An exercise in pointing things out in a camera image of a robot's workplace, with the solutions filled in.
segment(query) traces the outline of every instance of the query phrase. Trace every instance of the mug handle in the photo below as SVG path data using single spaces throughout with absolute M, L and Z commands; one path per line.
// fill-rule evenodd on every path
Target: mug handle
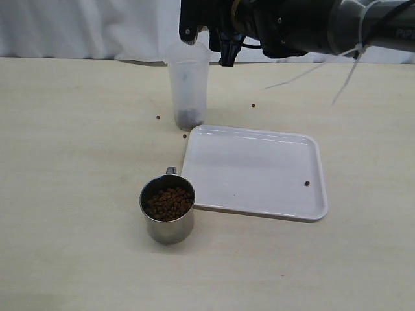
M 166 170 L 166 174 L 176 175 L 176 167 L 168 167 L 167 170 Z

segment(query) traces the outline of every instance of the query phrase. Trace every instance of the pet food kibble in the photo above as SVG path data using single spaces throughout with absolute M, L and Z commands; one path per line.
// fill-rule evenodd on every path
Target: pet food kibble
M 182 217 L 192 206 L 192 194 L 180 187 L 159 190 L 149 201 L 144 211 L 161 222 L 170 222 Z

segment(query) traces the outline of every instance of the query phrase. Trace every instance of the white curtain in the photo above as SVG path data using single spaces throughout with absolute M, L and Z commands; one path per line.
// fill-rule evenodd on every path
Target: white curtain
M 179 12 L 180 0 L 0 0 L 0 56 L 161 61 L 179 40 Z M 208 44 L 207 33 L 199 40 Z M 309 53 L 270 60 L 261 50 L 243 49 L 237 61 L 322 62 L 327 57 Z M 362 61 L 414 63 L 414 57 L 370 48 Z

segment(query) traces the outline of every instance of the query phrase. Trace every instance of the white plastic tray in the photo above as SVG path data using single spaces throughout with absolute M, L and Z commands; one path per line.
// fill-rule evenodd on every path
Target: white plastic tray
M 303 135 L 198 126 L 182 176 L 203 209 L 308 221 L 328 210 L 318 145 Z

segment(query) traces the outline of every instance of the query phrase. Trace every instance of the beige table surface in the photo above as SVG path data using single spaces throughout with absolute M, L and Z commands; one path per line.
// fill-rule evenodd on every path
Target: beige table surface
M 167 69 L 0 59 L 0 310 L 415 310 L 415 67 L 360 65 L 334 106 L 350 65 L 263 89 L 310 66 L 211 66 L 207 123 L 313 136 L 327 216 L 195 211 L 165 248 L 136 202 L 184 158 Z

